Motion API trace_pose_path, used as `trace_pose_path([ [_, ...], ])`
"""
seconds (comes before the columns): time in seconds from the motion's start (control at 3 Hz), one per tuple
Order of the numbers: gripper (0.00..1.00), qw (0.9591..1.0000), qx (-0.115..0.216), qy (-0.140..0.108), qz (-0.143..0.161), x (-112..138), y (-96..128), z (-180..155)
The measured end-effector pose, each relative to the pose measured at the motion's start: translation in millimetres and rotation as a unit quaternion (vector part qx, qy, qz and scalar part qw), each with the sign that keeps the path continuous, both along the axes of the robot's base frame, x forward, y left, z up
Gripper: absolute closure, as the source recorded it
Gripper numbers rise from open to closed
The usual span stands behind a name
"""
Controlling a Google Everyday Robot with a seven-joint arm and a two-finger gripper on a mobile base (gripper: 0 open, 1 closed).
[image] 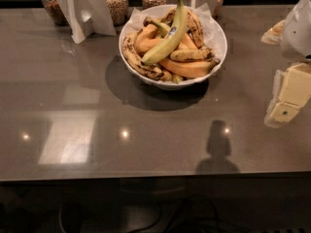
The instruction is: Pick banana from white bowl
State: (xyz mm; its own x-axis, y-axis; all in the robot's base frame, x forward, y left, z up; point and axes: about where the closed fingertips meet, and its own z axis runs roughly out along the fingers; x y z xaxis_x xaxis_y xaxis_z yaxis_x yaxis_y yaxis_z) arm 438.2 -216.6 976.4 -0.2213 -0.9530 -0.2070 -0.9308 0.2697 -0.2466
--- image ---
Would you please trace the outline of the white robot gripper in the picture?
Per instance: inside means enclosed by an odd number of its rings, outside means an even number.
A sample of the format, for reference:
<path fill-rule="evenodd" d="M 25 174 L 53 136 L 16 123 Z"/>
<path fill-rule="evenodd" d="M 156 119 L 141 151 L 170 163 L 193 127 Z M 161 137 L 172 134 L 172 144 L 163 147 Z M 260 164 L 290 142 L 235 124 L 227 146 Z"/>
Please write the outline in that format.
<path fill-rule="evenodd" d="M 292 61 L 311 61 L 311 0 L 299 0 L 287 15 L 267 30 L 261 41 L 279 45 Z M 290 123 L 311 99 L 311 65 L 294 63 L 274 76 L 273 98 L 266 110 L 264 124 L 279 128 Z"/>

